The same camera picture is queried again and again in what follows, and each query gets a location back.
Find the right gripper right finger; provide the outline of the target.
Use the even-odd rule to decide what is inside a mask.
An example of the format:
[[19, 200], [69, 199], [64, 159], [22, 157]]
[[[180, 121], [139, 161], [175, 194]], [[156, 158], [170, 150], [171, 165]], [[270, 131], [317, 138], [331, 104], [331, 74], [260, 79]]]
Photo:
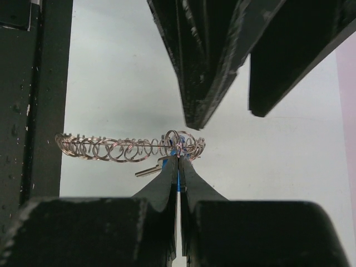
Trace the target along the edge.
[[335, 228], [310, 201], [228, 200], [179, 160], [188, 266], [348, 266]]

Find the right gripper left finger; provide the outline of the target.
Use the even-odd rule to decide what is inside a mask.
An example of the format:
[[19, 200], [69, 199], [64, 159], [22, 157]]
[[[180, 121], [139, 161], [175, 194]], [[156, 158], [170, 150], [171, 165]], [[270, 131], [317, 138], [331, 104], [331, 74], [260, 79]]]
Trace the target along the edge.
[[1, 242], [2, 266], [171, 266], [178, 159], [131, 197], [28, 201]]

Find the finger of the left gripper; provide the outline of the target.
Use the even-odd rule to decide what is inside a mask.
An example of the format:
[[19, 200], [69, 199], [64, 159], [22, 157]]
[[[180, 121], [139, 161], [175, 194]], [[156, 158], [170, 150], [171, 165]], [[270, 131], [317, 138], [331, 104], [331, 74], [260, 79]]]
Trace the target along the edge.
[[283, 1], [149, 1], [179, 85], [185, 123], [201, 130]]
[[355, 1], [285, 1], [250, 56], [249, 110], [265, 117], [355, 32]]

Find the metal disc with keyrings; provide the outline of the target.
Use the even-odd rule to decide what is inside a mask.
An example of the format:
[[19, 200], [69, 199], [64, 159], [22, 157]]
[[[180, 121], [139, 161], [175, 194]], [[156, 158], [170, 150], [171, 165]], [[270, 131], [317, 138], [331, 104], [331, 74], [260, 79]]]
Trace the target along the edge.
[[186, 131], [170, 130], [159, 139], [112, 139], [108, 137], [86, 137], [66, 133], [55, 134], [59, 149], [67, 156], [83, 160], [137, 163], [151, 156], [185, 156], [189, 160], [203, 153], [205, 139], [193, 137]]

